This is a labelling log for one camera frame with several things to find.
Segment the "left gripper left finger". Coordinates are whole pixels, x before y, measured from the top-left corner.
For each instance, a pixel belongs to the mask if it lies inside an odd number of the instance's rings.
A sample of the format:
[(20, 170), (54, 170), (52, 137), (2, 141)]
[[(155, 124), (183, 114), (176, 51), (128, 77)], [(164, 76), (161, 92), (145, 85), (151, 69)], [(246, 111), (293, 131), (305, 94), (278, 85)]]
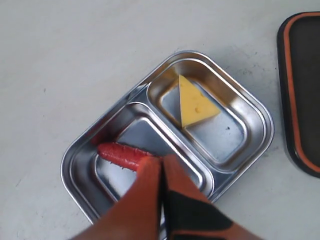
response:
[(144, 157), (126, 194), (74, 240), (157, 240), (161, 219), (161, 160)]

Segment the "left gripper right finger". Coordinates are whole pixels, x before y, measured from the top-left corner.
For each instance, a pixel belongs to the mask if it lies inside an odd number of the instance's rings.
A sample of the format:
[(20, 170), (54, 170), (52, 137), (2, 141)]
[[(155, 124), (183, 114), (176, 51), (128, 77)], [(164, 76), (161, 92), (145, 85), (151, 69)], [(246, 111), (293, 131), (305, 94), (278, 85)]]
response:
[(255, 235), (219, 211), (200, 192), (175, 156), (162, 159), (168, 240), (254, 240)]

